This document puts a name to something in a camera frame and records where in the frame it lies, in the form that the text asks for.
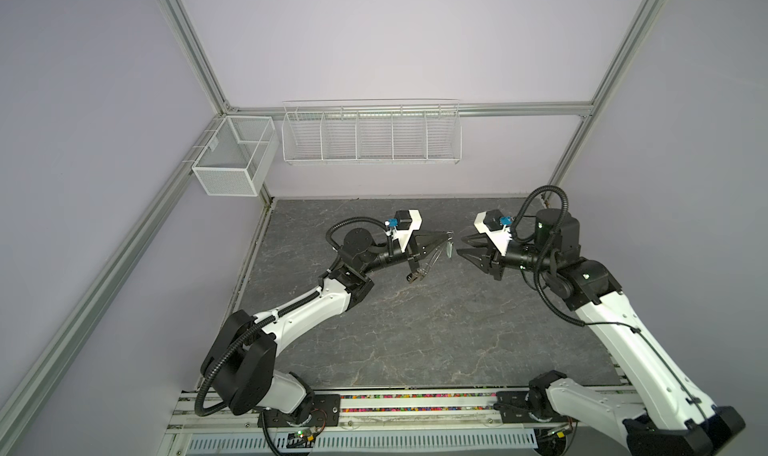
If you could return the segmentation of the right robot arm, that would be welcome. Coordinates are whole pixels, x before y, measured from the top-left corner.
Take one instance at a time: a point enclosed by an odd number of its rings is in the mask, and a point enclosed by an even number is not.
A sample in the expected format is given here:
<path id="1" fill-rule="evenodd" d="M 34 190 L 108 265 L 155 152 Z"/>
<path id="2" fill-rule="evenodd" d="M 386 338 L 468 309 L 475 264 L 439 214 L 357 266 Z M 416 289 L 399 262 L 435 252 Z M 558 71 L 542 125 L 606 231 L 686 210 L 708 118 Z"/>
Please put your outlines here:
<path id="1" fill-rule="evenodd" d="M 459 255 L 501 280 L 508 268 L 531 275 L 545 306 L 562 321 L 590 329 L 628 377 L 640 400 L 624 403 L 551 370 L 529 383 L 529 415 L 583 422 L 632 455 L 716 455 L 746 427 L 672 360 L 633 309 L 605 265 L 582 256 L 580 224 L 559 187 L 535 189 L 513 217 L 479 213 Z"/>

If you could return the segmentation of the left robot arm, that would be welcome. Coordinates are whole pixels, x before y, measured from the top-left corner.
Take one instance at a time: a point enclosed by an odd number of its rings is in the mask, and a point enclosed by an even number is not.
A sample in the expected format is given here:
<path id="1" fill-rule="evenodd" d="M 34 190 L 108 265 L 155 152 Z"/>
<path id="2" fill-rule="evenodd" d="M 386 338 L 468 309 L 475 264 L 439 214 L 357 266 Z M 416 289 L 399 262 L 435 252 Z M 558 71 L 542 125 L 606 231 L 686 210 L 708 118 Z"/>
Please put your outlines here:
<path id="1" fill-rule="evenodd" d="M 423 229 L 417 210 L 400 210 L 385 221 L 367 216 L 342 220 L 326 231 L 325 239 L 335 259 L 316 286 L 273 309 L 238 310 L 226 318 L 201 364 L 196 416 L 267 410 L 283 414 L 293 425 L 309 421 L 315 393 L 295 373 L 276 370 L 277 357 L 310 330 L 361 303 L 374 287 L 371 273 L 405 264 L 408 281 L 423 278 L 452 235 Z"/>

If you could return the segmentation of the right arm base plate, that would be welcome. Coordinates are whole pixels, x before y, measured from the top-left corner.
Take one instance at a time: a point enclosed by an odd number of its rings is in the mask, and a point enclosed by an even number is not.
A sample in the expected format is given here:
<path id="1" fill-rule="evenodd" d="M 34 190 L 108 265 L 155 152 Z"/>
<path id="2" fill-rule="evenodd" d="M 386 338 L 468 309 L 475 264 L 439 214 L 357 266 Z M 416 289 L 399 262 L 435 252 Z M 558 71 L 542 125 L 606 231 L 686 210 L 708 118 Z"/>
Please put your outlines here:
<path id="1" fill-rule="evenodd" d="M 493 409 L 500 413 L 504 423 L 567 421 L 566 416 L 553 409 L 547 396 L 536 389 L 497 391 L 496 398 L 497 401 L 493 404 Z"/>

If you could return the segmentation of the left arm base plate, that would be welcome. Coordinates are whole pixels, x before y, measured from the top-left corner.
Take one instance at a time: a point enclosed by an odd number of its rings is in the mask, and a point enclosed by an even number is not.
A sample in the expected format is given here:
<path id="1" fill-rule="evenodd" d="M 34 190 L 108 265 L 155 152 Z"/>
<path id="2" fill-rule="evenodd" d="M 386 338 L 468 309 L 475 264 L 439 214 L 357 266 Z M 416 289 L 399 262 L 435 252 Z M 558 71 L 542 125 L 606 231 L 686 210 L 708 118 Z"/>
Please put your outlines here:
<path id="1" fill-rule="evenodd" d="M 300 427 L 336 427 L 341 415 L 341 395 L 338 393 L 315 393 L 307 397 L 292 413 L 268 409 L 260 415 L 258 427 L 267 424 L 268 429 Z"/>

